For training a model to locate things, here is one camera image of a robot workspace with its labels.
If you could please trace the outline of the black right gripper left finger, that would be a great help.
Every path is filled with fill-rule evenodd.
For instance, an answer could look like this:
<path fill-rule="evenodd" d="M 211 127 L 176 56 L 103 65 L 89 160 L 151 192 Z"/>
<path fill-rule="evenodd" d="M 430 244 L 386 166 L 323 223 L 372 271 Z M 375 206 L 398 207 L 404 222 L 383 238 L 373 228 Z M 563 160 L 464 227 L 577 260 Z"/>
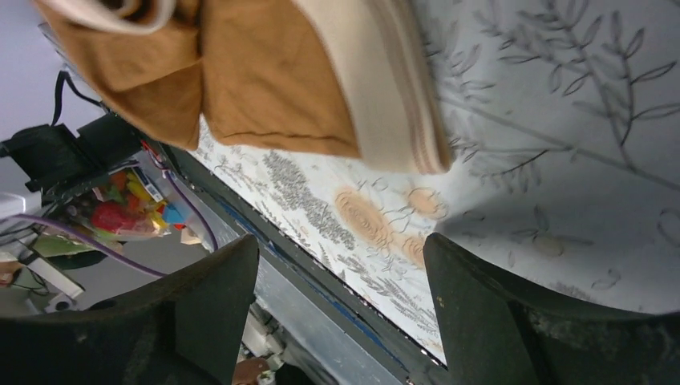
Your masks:
<path fill-rule="evenodd" d="M 1 321 L 4 384 L 229 384 L 257 280 L 245 235 L 99 302 Z"/>

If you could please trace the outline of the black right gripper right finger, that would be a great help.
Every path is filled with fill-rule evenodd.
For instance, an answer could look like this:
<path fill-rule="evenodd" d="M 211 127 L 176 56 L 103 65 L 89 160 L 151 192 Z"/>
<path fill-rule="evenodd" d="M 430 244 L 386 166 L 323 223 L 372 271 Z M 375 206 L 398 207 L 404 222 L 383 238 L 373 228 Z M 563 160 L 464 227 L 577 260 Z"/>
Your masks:
<path fill-rule="evenodd" d="M 427 279 L 455 384 L 676 384 L 679 316 L 537 285 L 433 233 Z"/>

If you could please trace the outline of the brown boxer underwear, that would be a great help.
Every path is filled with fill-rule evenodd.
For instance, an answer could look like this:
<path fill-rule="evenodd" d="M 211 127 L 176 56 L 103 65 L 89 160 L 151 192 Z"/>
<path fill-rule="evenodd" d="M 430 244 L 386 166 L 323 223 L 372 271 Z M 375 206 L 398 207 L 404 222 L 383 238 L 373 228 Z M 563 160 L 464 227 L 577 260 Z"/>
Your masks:
<path fill-rule="evenodd" d="M 344 156 L 385 172 L 452 163 L 406 1 L 38 1 L 104 103 L 185 150 Z"/>

